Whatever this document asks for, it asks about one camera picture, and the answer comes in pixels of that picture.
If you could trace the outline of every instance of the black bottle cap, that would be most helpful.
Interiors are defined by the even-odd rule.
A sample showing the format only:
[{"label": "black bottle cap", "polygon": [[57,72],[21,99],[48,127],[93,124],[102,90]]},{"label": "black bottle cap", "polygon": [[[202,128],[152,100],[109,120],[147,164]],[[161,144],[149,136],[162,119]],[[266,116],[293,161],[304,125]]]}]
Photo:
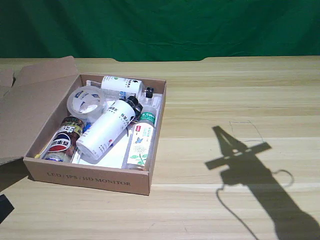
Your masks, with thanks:
[{"label": "black bottle cap", "polygon": [[133,109],[138,105],[138,99],[136,99],[134,96],[129,96],[125,102],[129,104]]},{"label": "black bottle cap", "polygon": [[147,87],[145,90],[145,97],[148,99],[152,99],[153,95],[154,95],[153,87]]},{"label": "black bottle cap", "polygon": [[143,108],[142,105],[140,103],[138,103],[137,106],[135,106],[135,108],[133,109],[135,112],[135,119],[138,120],[140,118],[142,108]]}]

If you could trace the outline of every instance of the green backdrop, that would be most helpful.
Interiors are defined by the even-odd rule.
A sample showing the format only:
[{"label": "green backdrop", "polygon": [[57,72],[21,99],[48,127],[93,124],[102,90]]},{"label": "green backdrop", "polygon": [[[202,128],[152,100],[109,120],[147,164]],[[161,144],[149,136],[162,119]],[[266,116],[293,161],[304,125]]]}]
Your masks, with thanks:
[{"label": "green backdrop", "polygon": [[320,0],[0,0],[2,58],[320,53]]}]

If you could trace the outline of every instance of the pepsi can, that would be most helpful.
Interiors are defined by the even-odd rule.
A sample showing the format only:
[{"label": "pepsi can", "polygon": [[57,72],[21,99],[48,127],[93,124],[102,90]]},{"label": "pepsi can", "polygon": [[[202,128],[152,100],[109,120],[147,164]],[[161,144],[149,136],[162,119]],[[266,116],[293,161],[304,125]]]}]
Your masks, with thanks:
[{"label": "pepsi can", "polygon": [[45,155],[45,160],[70,163],[76,150],[76,141],[83,133],[84,122],[74,116],[66,117]]}]

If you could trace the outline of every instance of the open cardboard box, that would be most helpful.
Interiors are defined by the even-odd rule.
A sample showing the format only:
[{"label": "open cardboard box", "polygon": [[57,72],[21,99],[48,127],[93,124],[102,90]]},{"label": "open cardboard box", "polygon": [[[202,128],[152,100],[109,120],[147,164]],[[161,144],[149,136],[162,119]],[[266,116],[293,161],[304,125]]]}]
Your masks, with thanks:
[{"label": "open cardboard box", "polygon": [[78,74],[72,56],[24,67],[0,101],[0,164],[23,158],[35,181],[149,195],[165,107],[165,80],[131,77],[142,80],[145,86],[154,88],[155,93],[163,94],[148,170],[34,158],[69,115],[68,96],[85,86],[87,80],[101,82],[104,75]]},{"label": "open cardboard box", "polygon": [[12,69],[0,72],[0,100],[10,92],[13,84],[14,71]]}]

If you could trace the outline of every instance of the white bottle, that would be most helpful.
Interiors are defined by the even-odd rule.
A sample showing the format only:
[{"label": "white bottle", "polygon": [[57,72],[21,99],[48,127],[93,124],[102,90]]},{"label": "white bottle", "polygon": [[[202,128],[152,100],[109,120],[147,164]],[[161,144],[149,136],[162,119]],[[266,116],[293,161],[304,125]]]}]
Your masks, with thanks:
[{"label": "white bottle", "polygon": [[139,98],[145,90],[145,86],[140,80],[104,76],[101,83],[101,89],[105,92],[106,97],[126,100],[130,96]]},{"label": "white bottle", "polygon": [[133,127],[125,168],[144,170],[148,164],[154,140],[156,114],[157,110],[153,106],[143,107],[140,121]]},{"label": "white bottle", "polygon": [[138,100],[131,96],[126,101],[117,100],[107,112],[76,141],[76,146],[85,155],[98,160],[122,131],[135,118]]}]

